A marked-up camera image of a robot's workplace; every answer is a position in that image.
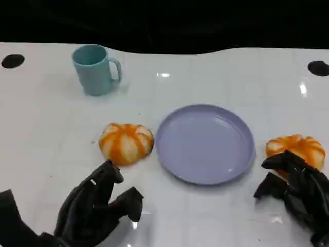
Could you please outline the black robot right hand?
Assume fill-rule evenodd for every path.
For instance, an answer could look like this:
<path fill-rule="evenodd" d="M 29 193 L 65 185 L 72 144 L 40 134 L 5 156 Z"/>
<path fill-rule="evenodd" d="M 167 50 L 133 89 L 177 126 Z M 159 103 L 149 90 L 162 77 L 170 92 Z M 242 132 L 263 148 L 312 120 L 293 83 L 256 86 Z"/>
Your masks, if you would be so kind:
<path fill-rule="evenodd" d="M 262 167 L 282 170 L 282 179 L 269 172 L 254 193 L 256 199 L 273 196 L 284 202 L 286 210 L 312 230 L 313 246 L 328 246 L 328 178 L 299 156 L 284 151 L 268 157 Z"/>

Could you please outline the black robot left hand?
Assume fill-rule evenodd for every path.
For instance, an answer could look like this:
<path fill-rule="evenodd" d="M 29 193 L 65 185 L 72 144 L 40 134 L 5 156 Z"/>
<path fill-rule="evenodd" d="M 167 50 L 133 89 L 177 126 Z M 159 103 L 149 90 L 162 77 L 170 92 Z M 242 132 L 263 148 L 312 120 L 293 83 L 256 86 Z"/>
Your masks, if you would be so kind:
<path fill-rule="evenodd" d="M 123 181 L 120 169 L 111 161 L 100 165 L 65 199 L 54 236 L 64 246 L 97 246 L 115 230 L 122 217 L 139 222 L 143 195 L 135 187 L 110 200 L 114 185 Z"/>

